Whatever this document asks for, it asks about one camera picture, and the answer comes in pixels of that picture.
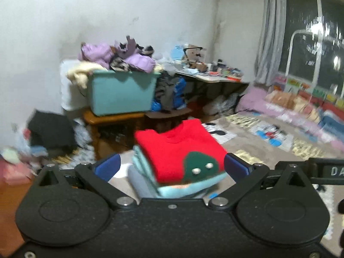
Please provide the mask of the red knit sweater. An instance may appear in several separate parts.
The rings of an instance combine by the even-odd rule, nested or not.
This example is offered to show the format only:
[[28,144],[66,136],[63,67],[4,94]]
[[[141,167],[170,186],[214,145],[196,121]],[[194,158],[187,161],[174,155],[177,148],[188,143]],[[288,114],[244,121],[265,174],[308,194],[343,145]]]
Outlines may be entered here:
[[218,171],[224,171],[226,150],[198,119],[182,121],[165,133],[157,133],[152,129],[137,131],[134,137],[137,144],[149,153],[161,150],[164,153],[175,153],[178,157],[186,153],[201,153],[214,158],[218,163]]

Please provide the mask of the dark low desk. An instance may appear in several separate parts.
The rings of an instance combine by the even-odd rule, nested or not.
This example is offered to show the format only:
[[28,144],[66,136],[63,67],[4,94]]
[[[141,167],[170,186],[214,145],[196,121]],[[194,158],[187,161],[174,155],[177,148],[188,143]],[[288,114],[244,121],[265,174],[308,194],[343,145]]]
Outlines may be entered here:
[[190,115],[194,118],[207,120],[212,118],[206,115],[203,107],[223,95],[226,98],[232,93],[242,93],[249,85],[248,81],[235,81],[224,77],[191,75],[186,71],[176,71],[175,76],[185,79],[187,85],[184,89],[185,102],[191,109]]

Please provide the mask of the light blue folded clothes stack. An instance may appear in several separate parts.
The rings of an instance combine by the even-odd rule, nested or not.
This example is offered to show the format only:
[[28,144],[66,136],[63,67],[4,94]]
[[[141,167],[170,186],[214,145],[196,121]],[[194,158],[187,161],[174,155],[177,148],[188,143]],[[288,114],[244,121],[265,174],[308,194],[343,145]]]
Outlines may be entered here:
[[201,153],[148,152],[139,145],[133,147],[128,181],[139,198],[201,199],[224,180],[226,173],[218,171],[218,163]]

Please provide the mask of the blue folded quilt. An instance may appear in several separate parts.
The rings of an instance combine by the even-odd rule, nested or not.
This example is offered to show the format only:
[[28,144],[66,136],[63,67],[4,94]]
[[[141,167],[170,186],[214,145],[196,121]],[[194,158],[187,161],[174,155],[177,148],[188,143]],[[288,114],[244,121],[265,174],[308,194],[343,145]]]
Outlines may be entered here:
[[320,122],[321,128],[333,134],[336,138],[343,141],[344,139],[344,124],[343,120],[340,119],[336,114],[330,110],[320,111]]

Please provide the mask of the black bag on floor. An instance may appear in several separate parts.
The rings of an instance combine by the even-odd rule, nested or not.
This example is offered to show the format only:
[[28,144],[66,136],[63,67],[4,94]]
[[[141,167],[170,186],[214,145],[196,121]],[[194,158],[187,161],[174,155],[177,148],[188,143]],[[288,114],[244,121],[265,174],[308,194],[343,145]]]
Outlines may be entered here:
[[31,146],[63,150],[66,153],[71,153],[78,147],[73,125],[65,115],[35,110],[27,129],[30,131]]

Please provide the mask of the purple puffer jacket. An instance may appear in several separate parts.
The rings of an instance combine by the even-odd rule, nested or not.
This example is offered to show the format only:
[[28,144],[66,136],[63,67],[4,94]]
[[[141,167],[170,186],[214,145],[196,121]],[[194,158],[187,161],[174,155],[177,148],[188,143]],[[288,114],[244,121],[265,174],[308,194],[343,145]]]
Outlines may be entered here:
[[78,59],[98,63],[100,66],[118,72],[140,71],[151,73],[156,61],[152,58],[155,50],[152,46],[142,47],[126,36],[126,43],[115,42],[113,46],[103,44],[82,43]]

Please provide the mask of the teal plastic storage bin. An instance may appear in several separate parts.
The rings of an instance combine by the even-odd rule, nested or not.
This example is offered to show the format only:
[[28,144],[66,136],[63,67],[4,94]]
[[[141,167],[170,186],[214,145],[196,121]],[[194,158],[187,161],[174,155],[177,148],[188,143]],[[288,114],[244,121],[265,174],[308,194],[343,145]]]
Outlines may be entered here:
[[98,117],[149,111],[159,76],[158,73],[96,70],[88,81],[89,107]]

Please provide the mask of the wooden low table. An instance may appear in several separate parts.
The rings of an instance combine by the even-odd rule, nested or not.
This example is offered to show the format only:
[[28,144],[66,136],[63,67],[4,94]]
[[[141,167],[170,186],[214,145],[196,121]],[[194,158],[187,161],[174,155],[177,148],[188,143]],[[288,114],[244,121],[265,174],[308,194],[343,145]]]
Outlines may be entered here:
[[136,140],[134,133],[153,129],[166,132],[179,125],[192,113],[189,108],[171,112],[134,112],[98,117],[90,108],[83,112],[83,119],[90,128],[96,160],[112,153],[131,150]]

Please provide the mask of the cardboard box on desk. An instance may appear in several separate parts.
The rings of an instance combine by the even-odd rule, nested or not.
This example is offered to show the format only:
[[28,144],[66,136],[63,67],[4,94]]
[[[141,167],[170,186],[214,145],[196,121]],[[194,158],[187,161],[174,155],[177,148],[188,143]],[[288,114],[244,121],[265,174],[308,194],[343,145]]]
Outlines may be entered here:
[[205,64],[207,49],[204,47],[188,44],[183,48],[186,64],[190,68]]

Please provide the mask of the dark window with frame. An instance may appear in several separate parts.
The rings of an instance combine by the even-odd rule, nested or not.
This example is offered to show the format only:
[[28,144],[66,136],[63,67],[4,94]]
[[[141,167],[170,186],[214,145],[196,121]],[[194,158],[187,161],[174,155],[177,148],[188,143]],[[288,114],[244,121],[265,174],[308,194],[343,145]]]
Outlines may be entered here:
[[343,95],[343,0],[286,0],[279,72]]

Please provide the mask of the cream fluffy garment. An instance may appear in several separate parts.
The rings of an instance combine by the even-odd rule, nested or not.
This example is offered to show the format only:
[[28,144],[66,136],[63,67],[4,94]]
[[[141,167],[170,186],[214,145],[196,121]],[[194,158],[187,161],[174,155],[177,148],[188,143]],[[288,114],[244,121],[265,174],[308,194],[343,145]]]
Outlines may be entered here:
[[87,89],[89,76],[94,71],[107,72],[108,69],[95,62],[81,61],[67,71],[66,77],[78,87]]

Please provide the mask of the colourful alphabet foam mat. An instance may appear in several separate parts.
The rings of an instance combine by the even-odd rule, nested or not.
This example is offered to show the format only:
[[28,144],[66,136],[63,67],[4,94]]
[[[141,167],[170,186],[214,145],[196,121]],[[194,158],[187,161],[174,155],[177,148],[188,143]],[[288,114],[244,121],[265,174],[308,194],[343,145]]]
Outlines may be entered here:
[[306,80],[285,75],[277,75],[272,83],[272,87],[274,90],[300,95],[318,107],[325,108],[326,105],[333,105],[334,108],[343,111],[343,98],[320,87],[313,87],[312,84]]

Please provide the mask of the grey window curtain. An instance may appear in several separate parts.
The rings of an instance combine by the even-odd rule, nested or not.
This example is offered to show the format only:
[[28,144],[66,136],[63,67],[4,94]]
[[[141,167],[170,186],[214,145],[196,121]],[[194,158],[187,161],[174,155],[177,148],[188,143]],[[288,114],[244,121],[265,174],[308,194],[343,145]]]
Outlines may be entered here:
[[278,73],[286,25],[286,0],[264,0],[264,14],[254,72],[255,81],[270,86]]

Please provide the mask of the beige cartoon pillow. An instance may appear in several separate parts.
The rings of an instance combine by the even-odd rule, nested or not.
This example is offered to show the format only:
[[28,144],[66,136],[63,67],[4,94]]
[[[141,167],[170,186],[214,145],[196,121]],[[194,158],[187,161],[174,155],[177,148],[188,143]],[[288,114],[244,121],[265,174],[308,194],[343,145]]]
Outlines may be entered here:
[[321,115],[317,107],[299,95],[274,90],[265,97],[265,100],[269,103],[294,111],[309,121],[315,123],[320,123],[321,121]]

